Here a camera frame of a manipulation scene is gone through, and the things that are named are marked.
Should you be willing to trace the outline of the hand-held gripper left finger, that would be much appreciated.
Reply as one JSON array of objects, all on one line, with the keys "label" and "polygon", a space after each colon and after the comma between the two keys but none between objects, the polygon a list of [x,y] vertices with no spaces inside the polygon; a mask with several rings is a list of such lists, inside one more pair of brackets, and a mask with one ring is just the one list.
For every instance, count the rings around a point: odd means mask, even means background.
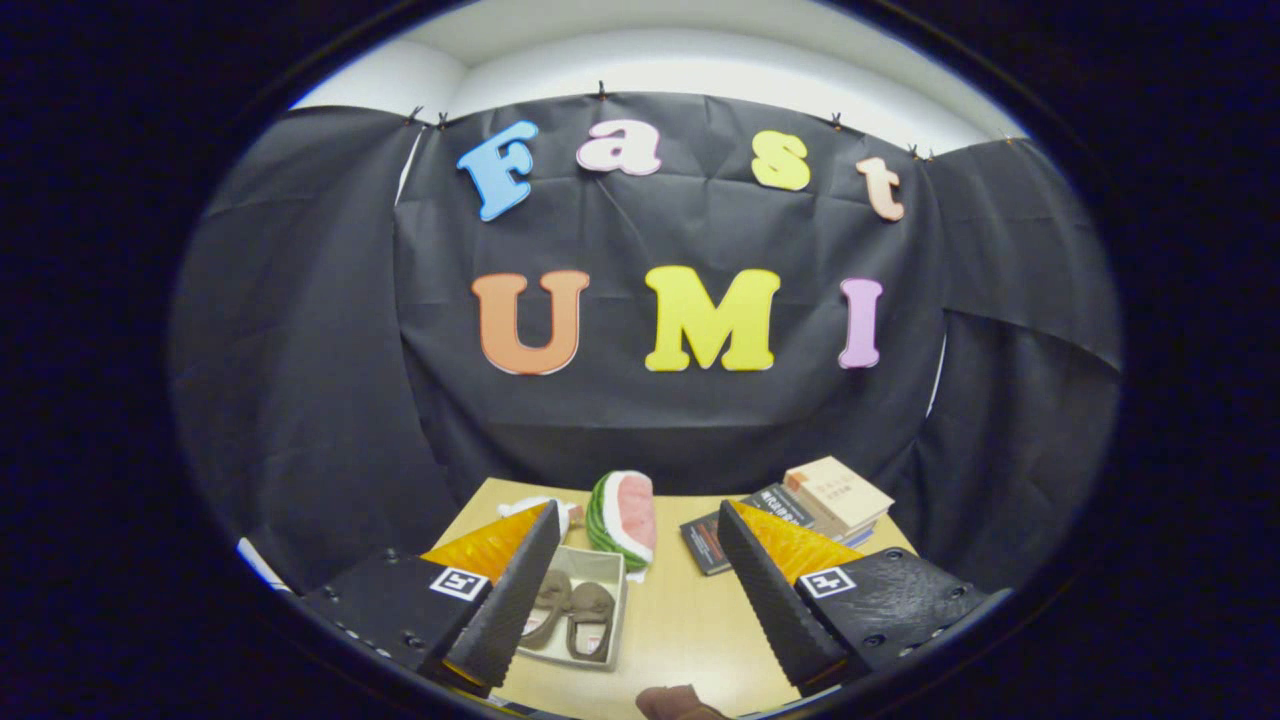
[{"label": "hand-held gripper left finger", "polygon": [[559,543],[547,501],[422,555],[383,550],[301,602],[375,655],[484,697],[506,679]]}]

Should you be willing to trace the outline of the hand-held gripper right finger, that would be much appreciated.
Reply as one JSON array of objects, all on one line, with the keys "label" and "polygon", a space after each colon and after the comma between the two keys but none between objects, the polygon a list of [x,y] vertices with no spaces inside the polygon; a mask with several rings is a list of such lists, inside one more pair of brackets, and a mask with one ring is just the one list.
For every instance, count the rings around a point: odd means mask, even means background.
[{"label": "hand-held gripper right finger", "polygon": [[863,555],[739,501],[717,534],[788,682],[809,697],[924,655],[991,596],[901,547]]}]

